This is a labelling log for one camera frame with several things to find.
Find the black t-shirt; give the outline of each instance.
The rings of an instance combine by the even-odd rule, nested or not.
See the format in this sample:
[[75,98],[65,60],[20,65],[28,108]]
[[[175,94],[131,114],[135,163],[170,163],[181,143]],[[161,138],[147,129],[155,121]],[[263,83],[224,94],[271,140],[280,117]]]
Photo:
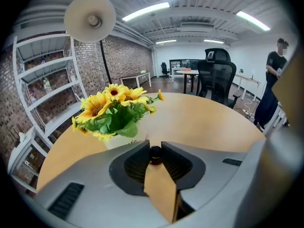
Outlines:
[[[280,57],[276,51],[270,52],[267,57],[266,65],[271,66],[275,71],[277,69],[283,69],[285,63],[287,62],[285,57]],[[271,73],[268,73],[267,76],[267,87],[272,87],[277,81],[276,76]]]

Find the yellow flower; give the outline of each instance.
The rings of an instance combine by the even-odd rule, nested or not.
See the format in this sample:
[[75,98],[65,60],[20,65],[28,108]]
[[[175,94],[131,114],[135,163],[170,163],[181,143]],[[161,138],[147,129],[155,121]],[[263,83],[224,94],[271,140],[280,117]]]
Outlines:
[[143,90],[143,87],[137,89],[130,89],[129,92],[125,92],[125,101],[122,101],[123,106],[127,106],[130,103],[144,103],[146,104],[149,101],[148,97],[140,97],[142,94],[146,93],[146,90]]
[[111,84],[109,87],[106,87],[104,89],[105,94],[107,97],[109,97],[112,101],[124,101],[125,95],[125,86],[124,85],[118,85],[118,84]]
[[112,138],[114,135],[116,135],[116,133],[109,133],[109,134],[105,134],[105,133],[100,133],[100,132],[94,132],[93,136],[97,137],[99,141],[106,141],[109,142],[110,138]]
[[85,128],[82,128],[78,125],[77,120],[72,117],[72,128],[73,128],[73,132],[75,132],[75,130],[80,130],[84,135],[87,134],[87,130]]
[[146,108],[150,112],[150,114],[156,113],[156,106],[150,107],[148,104],[145,104],[144,108]]
[[157,95],[157,98],[159,98],[160,100],[164,101],[165,100],[165,97],[163,96],[161,90],[159,89],[158,90],[158,95]]
[[81,105],[85,110],[76,117],[77,122],[85,123],[101,116],[109,108],[110,104],[111,101],[108,101],[105,93],[97,92],[96,95],[91,95],[86,100],[82,100]]
[[78,127],[78,122],[76,122],[75,117],[72,117],[72,128],[73,128],[73,132],[75,132],[75,130]]

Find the red brick wall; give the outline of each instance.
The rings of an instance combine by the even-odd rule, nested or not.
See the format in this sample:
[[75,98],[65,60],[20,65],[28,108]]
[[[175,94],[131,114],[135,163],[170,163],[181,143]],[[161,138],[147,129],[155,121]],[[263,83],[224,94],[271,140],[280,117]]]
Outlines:
[[[104,55],[109,73],[114,84],[120,84],[120,77],[128,74],[138,73],[142,70],[153,74],[151,50],[134,42],[108,36],[103,40]],[[136,87],[135,79],[124,80],[123,83],[129,87]]]
[[[100,43],[82,43],[76,40],[74,40],[74,42],[78,69],[86,93],[87,95],[94,95],[98,90],[104,90],[109,84]],[[107,65],[113,83],[120,83],[119,77],[130,73],[140,72],[141,70],[152,72],[151,50],[128,40],[113,36],[105,38],[103,43]],[[44,59],[45,61],[49,61],[62,56],[62,53],[55,53],[44,56]],[[40,63],[41,58],[37,58],[28,62],[25,68],[29,69]],[[65,70],[48,75],[47,77],[53,90],[68,83]],[[130,85],[128,86],[133,87],[135,85],[134,81],[130,80]],[[34,90],[37,98],[44,96],[43,79],[30,85],[29,90]],[[80,86],[77,85],[75,90],[78,95],[82,97]],[[75,102],[76,99],[70,88],[44,102],[37,108],[37,112],[43,121],[47,123],[55,115]],[[17,94],[12,66],[12,46],[7,48],[0,58],[0,109],[0,153],[7,165],[10,153],[14,147],[14,141],[10,137],[10,131],[14,128],[18,132],[16,124],[19,124],[25,132],[32,126]],[[54,132],[55,137],[58,138],[70,125],[71,120],[67,120]],[[31,175],[22,169],[19,171],[19,176],[25,181],[31,179]]]

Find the dark pants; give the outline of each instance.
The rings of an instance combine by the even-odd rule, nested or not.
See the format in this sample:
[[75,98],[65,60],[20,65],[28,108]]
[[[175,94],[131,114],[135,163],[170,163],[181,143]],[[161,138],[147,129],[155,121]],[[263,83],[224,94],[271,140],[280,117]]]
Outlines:
[[271,87],[266,86],[263,98],[256,108],[254,124],[257,125],[259,123],[261,127],[264,127],[274,115],[277,103],[278,100],[272,92]]

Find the ceiling light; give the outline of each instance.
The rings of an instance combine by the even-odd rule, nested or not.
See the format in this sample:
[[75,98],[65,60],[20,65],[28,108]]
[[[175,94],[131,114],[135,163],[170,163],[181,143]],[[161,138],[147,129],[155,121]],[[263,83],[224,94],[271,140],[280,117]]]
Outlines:
[[257,20],[256,18],[252,17],[249,14],[246,14],[242,11],[237,13],[238,16],[247,19],[249,22],[259,26],[261,29],[263,29],[264,31],[270,30],[270,28],[268,26],[266,26],[265,24],[263,24],[261,21]]
[[142,14],[150,13],[150,12],[155,11],[155,10],[160,10],[160,9],[169,8],[169,7],[170,7],[169,3],[163,2],[163,3],[160,3],[160,4],[156,4],[156,5],[149,6],[147,8],[138,10],[138,11],[124,17],[123,20],[124,21],[129,21],[129,20],[131,20],[131,19],[133,19],[137,16],[140,16]]
[[162,43],[167,43],[167,42],[175,42],[176,40],[164,40],[164,41],[159,41],[156,42],[156,44],[162,44]]
[[214,43],[220,43],[220,44],[224,44],[223,41],[219,41],[219,40],[204,40],[205,42],[214,42]]

